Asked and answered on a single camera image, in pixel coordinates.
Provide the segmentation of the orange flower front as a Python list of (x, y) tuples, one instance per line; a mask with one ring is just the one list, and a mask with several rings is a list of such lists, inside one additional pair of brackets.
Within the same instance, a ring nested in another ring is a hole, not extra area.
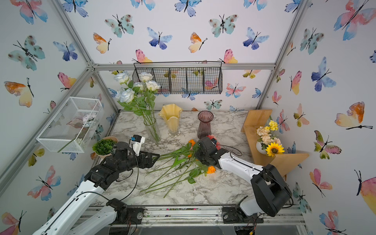
[(215, 169), (215, 167), (214, 166), (209, 166), (208, 167), (208, 170), (207, 170), (207, 174), (213, 174), (213, 173), (215, 173), (216, 172), (216, 169)]

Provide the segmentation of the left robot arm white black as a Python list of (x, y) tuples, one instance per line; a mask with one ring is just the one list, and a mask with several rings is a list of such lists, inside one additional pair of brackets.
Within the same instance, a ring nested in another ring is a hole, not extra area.
[(115, 221), (129, 222), (131, 216), (121, 199), (107, 199), (106, 205), (91, 218), (75, 226), (89, 206), (118, 180), (119, 175), (133, 168), (154, 166), (159, 154), (141, 151), (140, 142), (118, 142), (111, 154), (94, 166), (70, 199), (46, 222), (36, 235), (94, 235)]

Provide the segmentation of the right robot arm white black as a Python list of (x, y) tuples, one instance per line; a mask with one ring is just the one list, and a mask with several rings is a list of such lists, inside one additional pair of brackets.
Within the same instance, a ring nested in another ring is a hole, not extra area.
[(263, 213), (274, 217), (292, 199), (290, 189), (273, 165), (247, 162), (225, 148), (217, 148), (216, 140), (209, 137), (200, 139), (193, 148), (201, 164), (233, 173), (252, 186), (252, 197), (247, 196), (235, 206), (222, 209), (224, 223), (257, 222)]

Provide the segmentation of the white rose stem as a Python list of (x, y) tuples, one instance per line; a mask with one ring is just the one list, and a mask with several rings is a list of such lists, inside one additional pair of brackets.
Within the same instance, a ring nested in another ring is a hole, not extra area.
[(127, 85), (128, 82), (132, 80), (132, 78), (131, 78), (131, 75), (127, 71), (125, 71), (125, 72), (118, 73), (117, 75), (115, 75), (114, 80), (118, 82), (120, 85), (123, 85), (123, 84)]
[(135, 92), (133, 89), (126, 89), (124, 91), (118, 92), (115, 96), (115, 98), (120, 102), (120, 103), (131, 103), (135, 97)]
[(151, 81), (152, 79), (153, 79), (153, 75), (152, 75), (151, 73), (148, 73), (148, 72), (141, 72), (141, 73), (139, 74), (139, 80), (140, 80), (141, 82), (146, 83), (146, 82)]
[(143, 82), (136, 82), (136, 83), (134, 83), (133, 87), (134, 88), (139, 88), (139, 91), (144, 91), (146, 85)]
[(156, 81), (150, 80), (146, 82), (146, 88), (149, 91), (156, 92), (161, 88), (161, 86)]

